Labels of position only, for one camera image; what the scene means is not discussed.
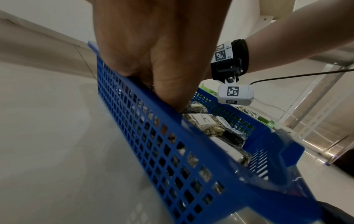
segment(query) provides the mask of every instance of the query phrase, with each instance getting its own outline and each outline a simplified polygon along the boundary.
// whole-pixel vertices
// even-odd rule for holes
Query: basket
[[[245,207],[279,224],[312,223],[321,212],[296,163],[304,148],[198,89],[195,101],[244,132],[243,167],[136,80],[113,72],[97,45],[98,93],[178,224],[211,224]]]

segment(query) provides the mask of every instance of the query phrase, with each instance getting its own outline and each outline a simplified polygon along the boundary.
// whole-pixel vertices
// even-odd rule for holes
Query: black cable
[[[333,73],[341,73],[341,72],[354,72],[354,69],[338,70],[338,71],[331,71],[331,72],[309,73],[309,74],[279,77],[279,78],[273,78],[273,79],[263,79],[263,80],[258,80],[258,81],[252,82],[252,83],[250,83],[250,85],[255,84],[257,82],[264,82],[264,81],[270,81],[270,80],[290,79],[290,78],[297,78],[297,77],[304,77],[304,76],[324,75],[324,74],[333,74]]]

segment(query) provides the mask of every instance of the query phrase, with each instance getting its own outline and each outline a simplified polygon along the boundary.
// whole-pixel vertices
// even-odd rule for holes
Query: white camera device
[[[252,85],[237,85],[225,82],[219,86],[218,102],[222,104],[235,104],[249,106],[254,99],[254,87]]]

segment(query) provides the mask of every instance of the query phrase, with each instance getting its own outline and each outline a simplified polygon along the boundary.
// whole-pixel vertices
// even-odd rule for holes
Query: mounting screw
[[[228,77],[227,79],[228,83],[232,83],[233,81],[235,81],[235,76]]]

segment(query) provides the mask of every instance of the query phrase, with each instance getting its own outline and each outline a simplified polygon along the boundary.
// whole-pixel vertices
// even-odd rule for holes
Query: forearm
[[[354,0],[319,0],[246,38],[248,73],[305,59],[354,41]]]

